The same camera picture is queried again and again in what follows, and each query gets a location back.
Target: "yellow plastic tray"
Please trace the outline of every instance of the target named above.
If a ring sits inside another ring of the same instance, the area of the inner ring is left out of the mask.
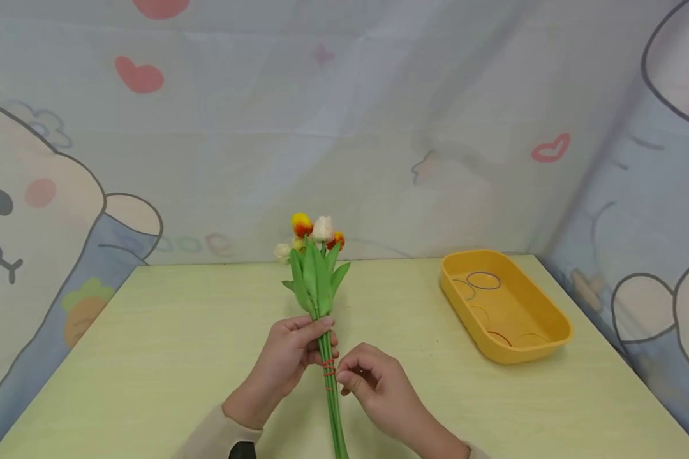
[[[567,316],[503,253],[445,256],[441,288],[480,351],[495,362],[549,356],[574,334]]]

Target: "sleeve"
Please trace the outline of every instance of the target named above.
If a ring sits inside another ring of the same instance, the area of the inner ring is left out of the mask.
[[[213,410],[196,427],[186,439],[174,459],[228,459],[234,457],[255,458],[253,446],[258,442],[262,430],[252,430],[225,416],[220,405]],[[249,448],[240,448],[238,444],[247,444]]]
[[[485,451],[477,448],[475,445],[465,441],[465,444],[470,447],[470,459],[490,459],[489,455],[485,454]]]

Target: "wrist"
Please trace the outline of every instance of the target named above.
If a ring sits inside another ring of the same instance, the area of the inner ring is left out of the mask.
[[[468,459],[471,451],[464,441],[457,438],[435,417],[429,415],[418,435],[413,435],[408,445],[421,459]]]
[[[268,418],[276,410],[282,397],[264,385],[245,380],[222,404],[222,411],[237,424],[253,430],[263,430]]]

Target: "table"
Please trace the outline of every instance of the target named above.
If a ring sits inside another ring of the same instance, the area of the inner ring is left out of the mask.
[[[533,256],[516,262],[575,339],[518,366],[485,359],[438,287],[440,260],[354,262],[336,300],[343,351],[401,360],[423,402],[494,459],[689,459],[689,438]],[[0,459],[168,458],[252,367],[273,320],[300,314],[281,265],[138,268],[0,444]],[[415,458],[344,397],[351,458]],[[281,403],[262,459],[331,457],[321,370]]]

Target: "white tulip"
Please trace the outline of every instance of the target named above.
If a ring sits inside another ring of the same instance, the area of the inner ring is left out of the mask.
[[[334,225],[331,217],[319,217],[314,223],[311,237],[315,242],[329,242],[334,238]]]
[[[288,244],[278,244],[275,249],[273,249],[273,255],[276,256],[278,263],[282,265],[288,264],[288,257],[291,256],[291,246]]]

